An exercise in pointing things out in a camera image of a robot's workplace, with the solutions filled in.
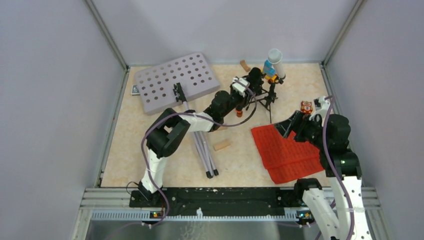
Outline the black microphone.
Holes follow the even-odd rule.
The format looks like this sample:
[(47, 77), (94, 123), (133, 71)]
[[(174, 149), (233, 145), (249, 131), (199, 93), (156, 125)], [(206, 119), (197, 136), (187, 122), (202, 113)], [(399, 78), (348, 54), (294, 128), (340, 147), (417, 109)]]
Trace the black microphone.
[[(241, 78), (245, 78), (250, 83), (249, 87), (247, 88), (248, 90), (250, 90), (252, 92), (252, 99), (249, 102), (249, 105), (250, 105), (251, 103), (253, 103), (255, 101), (254, 100), (254, 98), (256, 97), (255, 90), (258, 87), (260, 87), (260, 85), (263, 86), (264, 82), (262, 80), (262, 72), (259, 68), (254, 67), (250, 70), (250, 72), (247, 75), (242, 76)], [(241, 118), (243, 116), (243, 110), (242, 111), (236, 111), (236, 116)]]

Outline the black mic tripod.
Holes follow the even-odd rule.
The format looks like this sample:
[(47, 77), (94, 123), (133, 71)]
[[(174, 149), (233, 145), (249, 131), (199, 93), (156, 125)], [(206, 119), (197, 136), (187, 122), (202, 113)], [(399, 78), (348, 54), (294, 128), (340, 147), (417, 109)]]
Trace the black mic tripod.
[(255, 90), (255, 96), (258, 97), (257, 100), (268, 112), (269, 122), (272, 123), (272, 104), (275, 102), (275, 100), (278, 99), (275, 88), (276, 85), (280, 84), (281, 82), (279, 80), (277, 82), (274, 80), (268, 80), (267, 83), (269, 84), (269, 89), (266, 90), (262, 87), (262, 85), (260, 85)]

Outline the white tube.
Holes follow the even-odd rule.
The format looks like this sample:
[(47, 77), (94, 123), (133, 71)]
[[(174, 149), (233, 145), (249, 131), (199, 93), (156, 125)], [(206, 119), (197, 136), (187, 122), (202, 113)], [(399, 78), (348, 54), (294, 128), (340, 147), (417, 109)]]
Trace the white tube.
[(269, 50), (267, 60), (272, 64), (272, 67), (279, 79), (285, 79), (286, 77), (282, 59), (283, 54), (279, 49), (272, 48)]

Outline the white music stand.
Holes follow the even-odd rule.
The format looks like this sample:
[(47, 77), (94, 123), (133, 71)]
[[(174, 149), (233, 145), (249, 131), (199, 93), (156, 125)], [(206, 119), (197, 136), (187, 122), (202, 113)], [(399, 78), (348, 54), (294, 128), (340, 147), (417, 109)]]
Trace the white music stand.
[(136, 88), (147, 115), (183, 105), (211, 94), (220, 88), (201, 52), (170, 60), (135, 73)]

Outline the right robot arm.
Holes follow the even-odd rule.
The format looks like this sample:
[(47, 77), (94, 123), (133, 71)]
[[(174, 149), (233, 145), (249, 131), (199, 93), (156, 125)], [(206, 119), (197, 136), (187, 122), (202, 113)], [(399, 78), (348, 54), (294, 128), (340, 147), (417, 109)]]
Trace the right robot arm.
[(330, 183), (335, 207), (324, 197), (316, 178), (296, 181), (293, 200), (307, 206), (325, 240), (370, 240), (372, 234), (362, 198), (362, 170), (358, 156), (348, 147), (351, 127), (339, 114), (295, 111), (273, 125), (283, 138), (310, 143), (319, 150), (319, 162)]

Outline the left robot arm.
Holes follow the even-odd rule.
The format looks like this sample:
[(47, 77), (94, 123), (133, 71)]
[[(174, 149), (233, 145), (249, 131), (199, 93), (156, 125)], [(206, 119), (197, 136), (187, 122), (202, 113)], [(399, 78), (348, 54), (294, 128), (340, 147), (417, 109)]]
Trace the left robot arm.
[(146, 146), (142, 152), (146, 169), (138, 184), (141, 200), (149, 207), (160, 202), (159, 190), (163, 186), (168, 157), (179, 148), (187, 133), (216, 131), (225, 125), (226, 115), (232, 110), (244, 109), (255, 97), (250, 89), (244, 92), (220, 90), (202, 112), (176, 112), (173, 108), (167, 108), (148, 128), (141, 142), (142, 146)]

